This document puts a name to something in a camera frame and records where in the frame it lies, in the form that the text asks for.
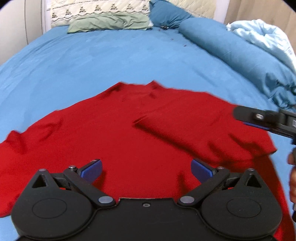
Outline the person's right hand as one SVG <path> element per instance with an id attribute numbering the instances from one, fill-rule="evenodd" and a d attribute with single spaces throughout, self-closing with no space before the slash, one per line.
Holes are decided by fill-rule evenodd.
<path id="1" fill-rule="evenodd" d="M 295 169 L 295 148 L 293 151 L 289 154 L 287 162 L 289 165 L 292 165 L 293 168 L 290 172 L 290 180 L 289 180 L 289 186 L 290 186 L 290 200 L 292 203 L 296 203 L 296 169 Z"/>

